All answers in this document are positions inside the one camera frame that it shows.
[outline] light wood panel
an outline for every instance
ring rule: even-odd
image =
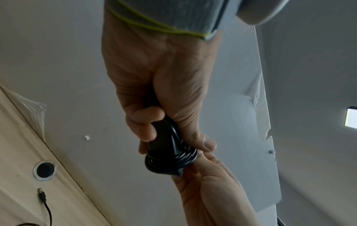
[[[38,181],[32,174],[41,160],[57,165],[49,181]],[[0,225],[49,225],[46,209],[37,198],[38,188],[46,193],[53,226],[110,225],[0,90]]]

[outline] square light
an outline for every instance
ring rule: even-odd
[[[345,126],[357,129],[357,107],[347,108]]]

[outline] skin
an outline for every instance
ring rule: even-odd
[[[220,33],[204,41],[148,31],[104,10],[102,54],[126,123],[141,140],[139,152],[146,154],[147,142],[156,138],[151,123],[165,114],[176,122],[187,144],[202,150],[181,177],[173,178],[188,225],[256,226],[259,223],[244,189],[209,153],[216,143],[198,125],[220,38]],[[160,106],[153,106],[156,99]]]

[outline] yellow stripe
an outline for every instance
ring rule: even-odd
[[[117,0],[119,4],[121,4],[122,6],[124,6],[125,8],[127,8],[128,10],[130,10],[132,13],[144,18],[145,20],[148,20],[152,23],[155,23],[159,26],[162,26],[164,28],[167,28],[166,29],[161,29],[161,28],[157,28],[157,27],[152,27],[152,26],[149,26],[149,25],[143,25],[141,23],[138,23],[138,22],[135,22],[135,21],[132,21],[128,18],[124,18],[123,16],[117,14],[116,12],[114,12],[113,10],[110,10],[116,17],[118,17],[119,19],[127,22],[127,23],[130,23],[130,24],[133,24],[133,25],[136,25],[136,26],[139,26],[139,27],[142,27],[142,28],[146,28],[146,29],[149,29],[149,30],[154,30],[154,31],[160,31],[160,32],[165,32],[165,33],[171,33],[171,34],[186,34],[186,35],[194,35],[194,36],[198,36],[198,37],[207,37],[209,35],[211,35],[211,33],[198,33],[198,32],[189,32],[189,31],[185,31],[185,30],[180,30],[180,29],[177,29],[177,28],[173,28],[173,27],[170,27],[166,24],[163,24],[163,23],[160,23],[160,22],[157,22],[149,17],[146,17],[145,15],[141,14],[141,13],[138,13],[137,11],[135,11],[135,9],[127,6],[126,4],[124,4],[123,2],[121,2],[120,0]]]

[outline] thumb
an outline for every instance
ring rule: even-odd
[[[222,168],[207,159],[202,151],[198,152],[197,158],[193,162],[193,165],[202,176],[222,177]]]
[[[216,149],[217,144],[208,136],[201,133],[198,126],[198,120],[197,116],[189,123],[185,121],[178,122],[177,127],[181,133],[181,137],[183,141],[191,147],[204,152],[213,152]]]

